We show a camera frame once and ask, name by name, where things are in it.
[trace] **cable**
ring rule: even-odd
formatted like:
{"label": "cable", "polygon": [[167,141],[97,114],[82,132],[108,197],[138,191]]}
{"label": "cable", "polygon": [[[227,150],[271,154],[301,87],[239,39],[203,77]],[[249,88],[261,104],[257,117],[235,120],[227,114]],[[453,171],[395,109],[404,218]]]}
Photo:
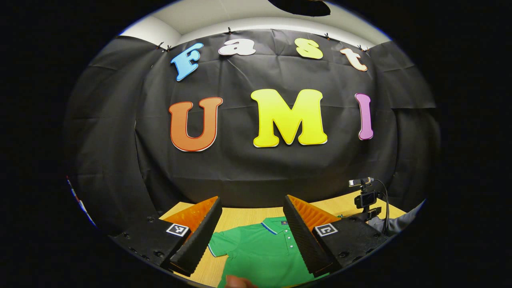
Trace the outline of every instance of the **cable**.
{"label": "cable", "polygon": [[384,235],[388,234],[389,229],[389,198],[388,198],[388,189],[386,189],[386,185],[382,183],[379,179],[376,179],[376,181],[379,181],[382,186],[384,186],[384,191],[386,192],[386,221],[384,222],[384,227],[382,228],[382,233]]}

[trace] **finger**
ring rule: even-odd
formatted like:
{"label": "finger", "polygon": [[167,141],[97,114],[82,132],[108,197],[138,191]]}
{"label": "finger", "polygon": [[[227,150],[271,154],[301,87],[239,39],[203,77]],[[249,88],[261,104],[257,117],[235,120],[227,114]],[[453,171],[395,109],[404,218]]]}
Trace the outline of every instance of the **finger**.
{"label": "finger", "polygon": [[245,285],[247,286],[247,288],[258,288],[256,285],[253,285],[251,283],[251,281],[249,281],[249,279],[246,279],[246,278],[239,278],[239,279],[245,282]]}
{"label": "finger", "polygon": [[252,288],[248,286],[243,278],[239,278],[233,275],[226,275],[226,285],[224,288]]}

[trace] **gray fabric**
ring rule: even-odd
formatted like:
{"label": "gray fabric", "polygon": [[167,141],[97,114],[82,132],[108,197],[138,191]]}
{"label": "gray fabric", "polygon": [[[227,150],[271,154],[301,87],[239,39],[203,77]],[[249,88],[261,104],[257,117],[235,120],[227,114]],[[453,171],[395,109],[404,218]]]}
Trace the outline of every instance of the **gray fabric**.
{"label": "gray fabric", "polygon": [[[425,203],[425,200],[420,203],[420,205],[416,206],[414,209],[410,210],[409,212],[403,214],[402,216],[398,218],[390,218],[389,219],[389,229],[388,229],[388,236],[396,235],[400,232],[402,232],[413,220],[416,218],[416,214],[418,213],[420,207]],[[368,224],[375,228],[378,231],[382,231],[382,228],[384,227],[386,219],[380,219],[378,217],[374,217],[371,219]]]}

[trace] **blue letter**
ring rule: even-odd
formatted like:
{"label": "blue letter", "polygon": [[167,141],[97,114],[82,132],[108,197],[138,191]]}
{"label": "blue letter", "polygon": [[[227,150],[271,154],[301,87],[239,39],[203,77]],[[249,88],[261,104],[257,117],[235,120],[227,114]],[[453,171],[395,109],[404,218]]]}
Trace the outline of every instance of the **blue letter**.
{"label": "blue letter", "polygon": [[181,81],[183,78],[187,77],[188,74],[192,73],[199,66],[197,63],[190,63],[191,60],[197,61],[199,60],[200,54],[196,49],[203,47],[202,43],[195,43],[192,47],[178,54],[178,56],[174,57],[170,62],[176,65],[176,69],[178,69],[178,77],[176,77],[176,81]]}

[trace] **yellow letter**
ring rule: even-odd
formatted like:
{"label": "yellow letter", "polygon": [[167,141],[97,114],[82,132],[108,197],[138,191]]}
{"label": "yellow letter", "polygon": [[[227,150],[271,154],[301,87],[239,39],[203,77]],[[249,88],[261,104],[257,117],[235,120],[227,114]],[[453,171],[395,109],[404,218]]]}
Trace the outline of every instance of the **yellow letter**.
{"label": "yellow letter", "polygon": [[258,102],[260,131],[254,139],[256,147],[275,147],[279,138],[274,135],[274,125],[278,127],[286,144],[292,144],[302,123],[302,134],[298,142],[302,145],[316,145],[327,142],[322,126],[320,111],[320,91],[304,89],[298,93],[297,100],[290,109],[281,95],[274,89],[256,90],[251,98]]}
{"label": "yellow letter", "polygon": [[321,59],[324,54],[318,49],[318,44],[309,39],[297,38],[295,39],[295,45],[297,45],[297,52],[302,57]]}

